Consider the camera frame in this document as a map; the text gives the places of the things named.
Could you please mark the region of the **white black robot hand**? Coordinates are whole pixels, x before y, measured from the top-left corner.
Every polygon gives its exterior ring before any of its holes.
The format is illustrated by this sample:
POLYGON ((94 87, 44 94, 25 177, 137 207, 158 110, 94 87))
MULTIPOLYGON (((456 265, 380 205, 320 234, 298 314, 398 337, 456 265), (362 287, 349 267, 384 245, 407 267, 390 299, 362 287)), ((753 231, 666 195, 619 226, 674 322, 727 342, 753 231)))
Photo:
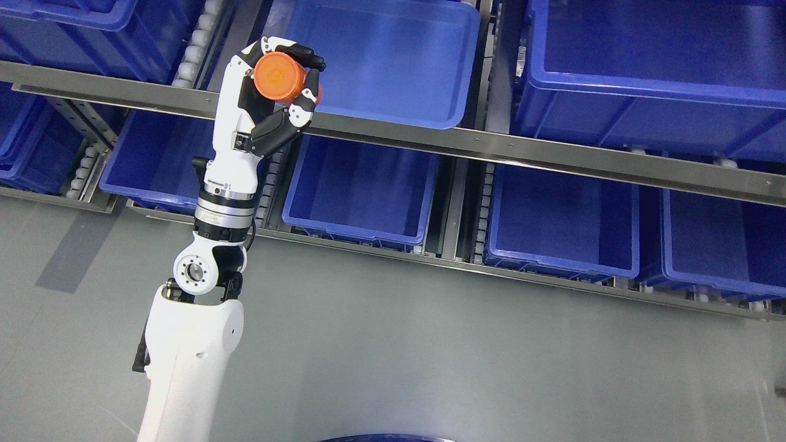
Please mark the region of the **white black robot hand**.
POLYGON ((224 70, 214 118, 214 159, 206 166, 203 191, 210 196, 246 200, 256 193, 261 159, 300 137, 313 120, 319 98, 318 80, 325 59, 312 48, 283 37, 266 37, 234 54, 224 70), (254 68, 264 56, 283 56, 305 76, 291 104, 273 110, 254 84, 254 68))

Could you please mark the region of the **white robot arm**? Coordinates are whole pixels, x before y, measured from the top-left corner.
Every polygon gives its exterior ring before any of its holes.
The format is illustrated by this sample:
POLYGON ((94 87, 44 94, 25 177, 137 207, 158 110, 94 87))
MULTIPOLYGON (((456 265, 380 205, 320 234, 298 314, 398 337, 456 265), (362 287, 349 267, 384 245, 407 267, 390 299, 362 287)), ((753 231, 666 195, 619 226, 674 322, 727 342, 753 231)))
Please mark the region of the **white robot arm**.
POLYGON ((149 380, 139 441, 210 439, 228 361, 243 336, 246 238, 259 203, 259 159, 193 161, 193 241, 154 294, 134 369, 149 380))

